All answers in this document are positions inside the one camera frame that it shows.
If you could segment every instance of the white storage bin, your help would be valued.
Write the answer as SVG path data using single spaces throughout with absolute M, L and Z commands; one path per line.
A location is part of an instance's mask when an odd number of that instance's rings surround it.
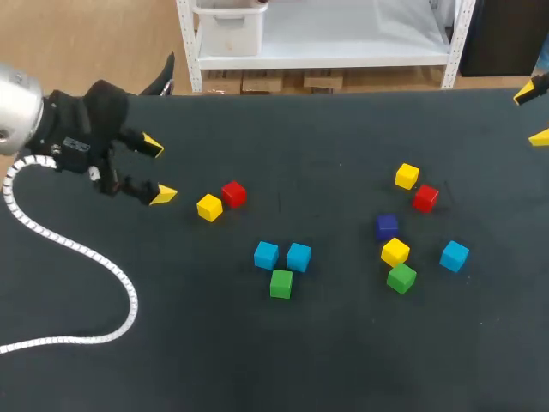
M 259 54 L 267 8 L 268 4 L 252 6 L 251 0 L 199 1 L 193 10 L 200 18 L 202 53 L 209 56 Z

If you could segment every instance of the blue cube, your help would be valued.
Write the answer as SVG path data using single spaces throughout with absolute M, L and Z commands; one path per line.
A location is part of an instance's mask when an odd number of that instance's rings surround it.
M 259 242 L 254 253 L 254 265 L 258 268 L 273 270 L 278 260 L 278 246 Z
M 380 215 L 376 222 L 377 240 L 398 238 L 398 221 L 395 215 Z
M 440 264 L 452 272 L 457 272 L 462 268 L 467 260 L 469 249 L 465 246 L 451 241 L 443 250 L 443 255 L 440 257 Z
M 292 243 L 286 256 L 286 266 L 288 269 L 305 272 L 310 260 L 311 249 L 309 246 Z

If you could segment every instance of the black cabinet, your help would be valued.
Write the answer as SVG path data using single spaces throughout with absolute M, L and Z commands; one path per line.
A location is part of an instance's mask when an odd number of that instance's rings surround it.
M 477 0 L 463 76 L 529 76 L 549 32 L 549 0 Z

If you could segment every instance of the white cable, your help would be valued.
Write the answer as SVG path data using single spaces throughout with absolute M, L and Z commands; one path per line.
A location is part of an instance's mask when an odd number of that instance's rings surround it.
M 99 343 L 107 343 L 114 341 L 126 333 L 131 325 L 136 320 L 137 316 L 137 293 L 134 285 L 132 285 L 128 276 L 113 262 L 109 259 L 100 255 L 96 251 L 88 249 L 86 246 L 76 243 L 73 240 L 67 239 L 60 234 L 52 232 L 51 230 L 46 229 L 45 227 L 39 225 L 37 222 L 33 221 L 23 211 L 19 208 L 15 202 L 13 194 L 13 183 L 17 173 L 21 171 L 22 168 L 31 166 L 31 165 L 40 165 L 43 167 L 49 167 L 52 169 L 57 168 L 57 164 L 53 158 L 48 156 L 26 156 L 11 166 L 8 169 L 6 178 L 3 181 L 3 198 L 8 204 L 9 211 L 12 215 L 20 221 L 23 225 L 31 229 L 33 232 L 44 236 L 45 238 L 57 242 L 59 245 L 63 245 L 73 251 L 77 251 L 82 255 L 93 259 L 98 264 L 105 267 L 109 270 L 117 279 L 124 285 L 126 292 L 128 293 L 128 298 L 130 299 L 130 312 L 128 317 L 118 329 L 109 333 L 108 335 L 103 336 L 86 336 L 86 337 L 76 337 L 76 336 L 55 336 L 55 337 L 41 337 L 39 339 L 31 339 L 30 341 L 11 343 L 10 345 L 0 346 L 0 354 L 7 354 L 8 352 L 13 352 L 15 350 L 31 348 L 34 346 L 41 345 L 57 345 L 60 343 L 72 343 L 78 345 L 95 345 Z

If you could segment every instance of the light blue cube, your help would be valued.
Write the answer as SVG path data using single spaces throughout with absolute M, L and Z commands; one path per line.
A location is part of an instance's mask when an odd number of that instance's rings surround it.
M 309 246 L 292 243 L 292 247 L 290 247 L 290 251 L 286 256 L 286 266 L 288 269 L 305 272 L 310 260 L 311 249 Z
M 465 246 L 451 241 L 443 250 L 443 255 L 440 257 L 440 264 L 452 272 L 457 272 L 462 268 L 467 260 L 469 249 Z
M 254 265 L 258 268 L 273 270 L 278 260 L 278 246 L 259 242 L 254 253 Z

